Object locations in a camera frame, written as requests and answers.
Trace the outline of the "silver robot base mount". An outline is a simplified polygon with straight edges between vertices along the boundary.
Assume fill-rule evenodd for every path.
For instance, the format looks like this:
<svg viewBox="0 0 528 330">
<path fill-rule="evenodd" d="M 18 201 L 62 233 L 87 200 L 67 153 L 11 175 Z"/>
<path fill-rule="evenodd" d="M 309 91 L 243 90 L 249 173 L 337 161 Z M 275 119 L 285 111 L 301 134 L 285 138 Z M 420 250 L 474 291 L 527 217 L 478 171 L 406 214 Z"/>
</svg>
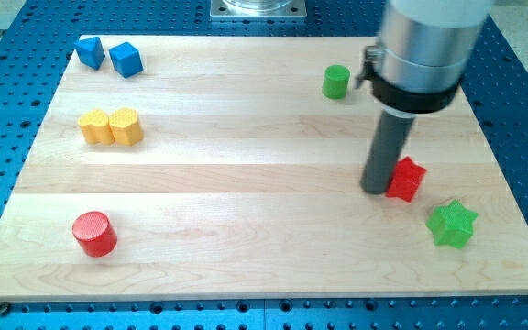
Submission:
<svg viewBox="0 0 528 330">
<path fill-rule="evenodd" d="M 210 17 L 306 17 L 305 0 L 211 0 Z"/>
</svg>

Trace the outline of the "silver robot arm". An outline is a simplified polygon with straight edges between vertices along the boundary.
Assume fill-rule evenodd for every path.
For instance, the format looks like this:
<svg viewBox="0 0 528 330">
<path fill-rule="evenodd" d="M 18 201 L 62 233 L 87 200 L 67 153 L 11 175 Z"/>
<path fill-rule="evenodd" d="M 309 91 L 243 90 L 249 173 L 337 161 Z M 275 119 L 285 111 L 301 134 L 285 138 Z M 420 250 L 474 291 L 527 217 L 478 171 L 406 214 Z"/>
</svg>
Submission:
<svg viewBox="0 0 528 330">
<path fill-rule="evenodd" d="M 389 108 L 429 114 L 456 95 L 493 0 L 388 0 L 355 87 Z"/>
</svg>

